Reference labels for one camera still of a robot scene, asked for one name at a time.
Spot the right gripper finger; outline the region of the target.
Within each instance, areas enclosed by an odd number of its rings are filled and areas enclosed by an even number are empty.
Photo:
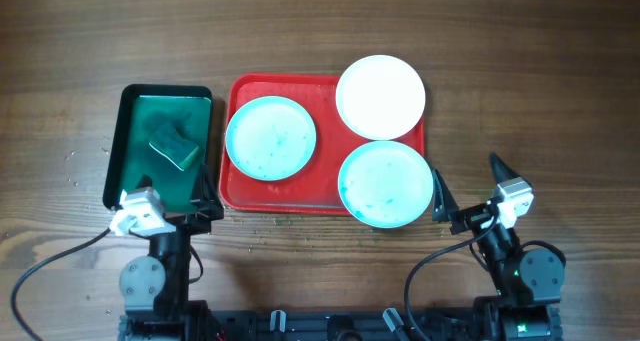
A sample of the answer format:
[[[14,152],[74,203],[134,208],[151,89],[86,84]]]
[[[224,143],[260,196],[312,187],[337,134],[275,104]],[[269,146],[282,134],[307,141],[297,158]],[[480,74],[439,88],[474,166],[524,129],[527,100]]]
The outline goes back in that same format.
[[[453,222],[458,205],[437,169],[432,171],[434,181],[434,201],[432,220],[434,222]]]
[[[505,182],[518,177],[518,173],[510,168],[496,153],[489,155],[489,164],[496,182]]]

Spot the green sponge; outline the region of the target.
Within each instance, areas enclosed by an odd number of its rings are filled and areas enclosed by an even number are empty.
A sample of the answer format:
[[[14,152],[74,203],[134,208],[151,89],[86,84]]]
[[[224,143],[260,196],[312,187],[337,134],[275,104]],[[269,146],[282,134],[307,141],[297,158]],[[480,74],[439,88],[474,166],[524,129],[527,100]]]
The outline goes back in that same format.
[[[184,138],[171,122],[156,129],[148,144],[180,171],[186,171],[201,152],[201,148],[194,141]]]

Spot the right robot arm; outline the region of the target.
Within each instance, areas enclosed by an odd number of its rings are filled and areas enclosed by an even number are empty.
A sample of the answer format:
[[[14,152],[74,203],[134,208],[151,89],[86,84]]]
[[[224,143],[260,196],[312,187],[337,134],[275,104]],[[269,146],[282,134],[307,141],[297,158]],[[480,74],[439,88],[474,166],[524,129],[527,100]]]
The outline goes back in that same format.
[[[560,340],[559,310],[566,257],[544,241],[522,243],[518,218],[533,204],[531,184],[497,154],[489,156],[496,182],[485,202],[459,208],[438,171],[433,172],[433,220],[453,235],[469,232],[471,253],[491,277],[496,294],[470,308],[427,311],[420,322],[432,340]]]

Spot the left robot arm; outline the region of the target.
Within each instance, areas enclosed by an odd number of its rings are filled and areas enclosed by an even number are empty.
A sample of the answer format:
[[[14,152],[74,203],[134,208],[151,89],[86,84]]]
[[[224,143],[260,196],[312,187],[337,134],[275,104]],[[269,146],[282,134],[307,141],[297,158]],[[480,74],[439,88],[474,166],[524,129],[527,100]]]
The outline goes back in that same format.
[[[189,199],[195,211],[169,216],[152,179],[145,175],[138,188],[124,191],[110,229],[147,240],[149,252],[130,261],[121,271],[119,288],[125,315],[120,340],[223,340],[223,327],[205,301],[191,301],[190,262],[201,259],[191,237],[211,231],[211,223],[224,217],[221,201],[202,164]]]

